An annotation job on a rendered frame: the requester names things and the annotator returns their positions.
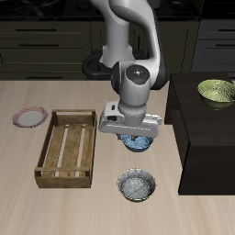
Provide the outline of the pink fluted dish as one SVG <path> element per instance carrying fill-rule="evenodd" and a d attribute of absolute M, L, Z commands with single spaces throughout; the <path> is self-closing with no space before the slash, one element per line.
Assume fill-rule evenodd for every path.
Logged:
<path fill-rule="evenodd" d="M 18 128 L 32 129 L 44 123 L 48 115 L 41 106 L 29 106 L 18 110 L 12 118 L 12 123 Z"/>

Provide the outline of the blue bowl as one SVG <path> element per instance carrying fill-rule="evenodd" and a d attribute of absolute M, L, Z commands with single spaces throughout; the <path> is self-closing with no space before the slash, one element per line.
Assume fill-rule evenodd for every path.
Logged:
<path fill-rule="evenodd" d="M 154 138 L 138 136 L 134 141 L 132 141 L 130 135 L 122 135 L 121 140 L 128 150 L 133 152 L 143 152 L 149 149 Z"/>

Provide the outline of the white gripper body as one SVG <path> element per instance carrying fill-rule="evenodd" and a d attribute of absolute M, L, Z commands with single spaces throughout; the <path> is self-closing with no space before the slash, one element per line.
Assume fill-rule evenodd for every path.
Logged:
<path fill-rule="evenodd" d="M 137 126 L 126 125 L 123 117 L 102 115 L 98 129 L 101 132 L 118 135 L 131 135 L 155 138 L 159 133 L 162 118 L 157 115 L 146 114 L 142 122 Z"/>

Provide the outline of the dark wooden cabinet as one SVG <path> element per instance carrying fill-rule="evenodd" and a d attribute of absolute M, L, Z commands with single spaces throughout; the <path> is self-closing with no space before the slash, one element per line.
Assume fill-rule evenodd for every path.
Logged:
<path fill-rule="evenodd" d="M 235 104 L 216 111 L 197 91 L 227 73 L 173 73 L 164 123 L 173 126 L 183 167 L 180 196 L 235 196 Z"/>

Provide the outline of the wooden slat tray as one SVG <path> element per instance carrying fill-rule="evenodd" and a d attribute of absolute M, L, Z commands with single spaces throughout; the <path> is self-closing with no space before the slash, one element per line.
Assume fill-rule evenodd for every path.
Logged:
<path fill-rule="evenodd" d="M 90 188 L 95 154 L 94 109 L 53 109 L 38 165 L 39 188 Z"/>

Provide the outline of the green bowl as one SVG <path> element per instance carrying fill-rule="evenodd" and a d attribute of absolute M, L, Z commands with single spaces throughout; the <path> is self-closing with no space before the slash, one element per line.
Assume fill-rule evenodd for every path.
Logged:
<path fill-rule="evenodd" d="M 235 85 L 224 80 L 205 80 L 197 86 L 197 91 L 202 102 L 213 110 L 227 108 L 235 102 Z"/>

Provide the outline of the grey metal bowl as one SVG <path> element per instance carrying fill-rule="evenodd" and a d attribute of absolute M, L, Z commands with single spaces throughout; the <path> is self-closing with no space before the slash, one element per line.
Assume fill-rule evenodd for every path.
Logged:
<path fill-rule="evenodd" d="M 155 178 L 140 168 L 128 169 L 117 179 L 119 193 L 134 203 L 147 200 L 155 192 L 156 186 Z"/>

